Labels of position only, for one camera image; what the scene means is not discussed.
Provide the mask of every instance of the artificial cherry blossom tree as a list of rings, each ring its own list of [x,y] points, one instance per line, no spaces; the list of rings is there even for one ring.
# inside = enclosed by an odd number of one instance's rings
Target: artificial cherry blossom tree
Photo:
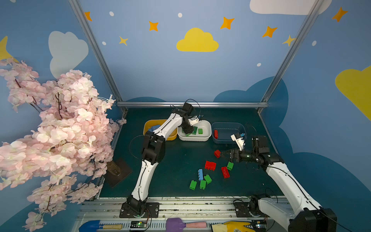
[[[41,85],[36,80],[38,73],[24,62],[9,58],[0,65],[10,67],[0,69],[0,76],[7,80],[8,101],[14,110],[28,103],[42,119],[37,131],[0,147],[0,190],[24,184],[34,176],[50,177],[27,198],[39,205],[37,213],[28,214],[24,226],[34,231],[46,224],[44,214],[53,216],[65,210],[66,200],[81,203],[102,188],[91,180],[106,173],[107,162],[113,157],[110,143],[119,127],[107,118],[106,110],[115,100],[112,95],[109,99],[98,97],[91,76],[79,70],[70,70],[56,81]],[[42,109],[40,102],[50,107]],[[74,172],[91,178],[72,189]]]

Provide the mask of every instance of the red building block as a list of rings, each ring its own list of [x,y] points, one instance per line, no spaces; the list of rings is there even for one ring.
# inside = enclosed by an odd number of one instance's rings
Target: red building block
[[[218,130],[214,130],[214,137],[218,139]]]
[[[217,157],[217,158],[219,158],[220,157],[220,151],[219,150],[216,150],[216,151],[214,151],[214,155]]]
[[[223,173],[224,179],[229,178],[229,172],[228,172],[227,167],[222,167],[221,172]]]
[[[206,161],[205,169],[214,171],[215,170],[215,167],[216,167],[216,163],[210,162],[210,161]]]

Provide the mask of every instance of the yellow bin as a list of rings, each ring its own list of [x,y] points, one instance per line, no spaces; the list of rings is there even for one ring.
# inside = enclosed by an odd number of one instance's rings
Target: yellow bin
[[[166,122],[167,119],[153,119],[149,120],[144,124],[143,134],[145,134],[149,128],[156,126],[156,125],[162,125],[164,122]],[[171,141],[177,138],[177,129],[175,129],[170,136],[167,138],[166,141]]]

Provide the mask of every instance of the green mat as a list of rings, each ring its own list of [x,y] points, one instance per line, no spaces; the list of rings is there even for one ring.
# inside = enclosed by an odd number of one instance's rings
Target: green mat
[[[193,113],[198,114],[198,111],[199,109],[195,107]],[[131,152],[139,159],[130,154],[129,143],[135,136],[143,134],[145,122],[151,119],[167,119],[170,113],[170,108],[129,109],[127,124],[123,126],[119,136],[114,160],[123,158],[133,172],[113,189],[105,183],[100,197],[127,197],[131,194],[141,168],[140,150],[143,136],[135,138],[131,143]],[[258,135],[267,136],[255,109],[202,108],[201,114],[204,115],[202,119],[211,124],[214,122],[243,124],[247,138],[256,135],[256,132],[251,126],[246,126],[246,122],[256,128]],[[267,173],[257,169],[256,163],[235,162],[233,170],[229,171],[230,178],[223,178],[221,167],[227,166],[228,160],[223,157],[216,158],[214,151],[219,149],[223,152],[237,147],[236,144],[215,144],[211,137],[206,142],[181,141],[179,137],[167,141],[165,157],[154,172],[148,196],[249,196],[264,193],[266,188],[272,189],[276,195],[283,195]],[[245,148],[252,149],[250,139],[246,141]],[[206,161],[216,163],[215,171],[205,169]],[[208,174],[213,180],[205,190],[199,188],[198,169],[203,169],[203,175]],[[192,180],[197,181],[195,190],[189,188]]]

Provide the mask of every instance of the white cloud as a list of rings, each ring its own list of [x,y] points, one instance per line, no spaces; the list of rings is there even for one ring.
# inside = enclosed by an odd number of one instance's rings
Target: white cloud
[[[49,35],[49,50],[53,58],[50,71],[55,78],[74,69],[88,55],[88,44],[72,32],[53,31]]]
[[[332,0],[324,0],[319,13],[324,12]],[[250,9],[258,14],[307,15],[315,0],[251,0]]]

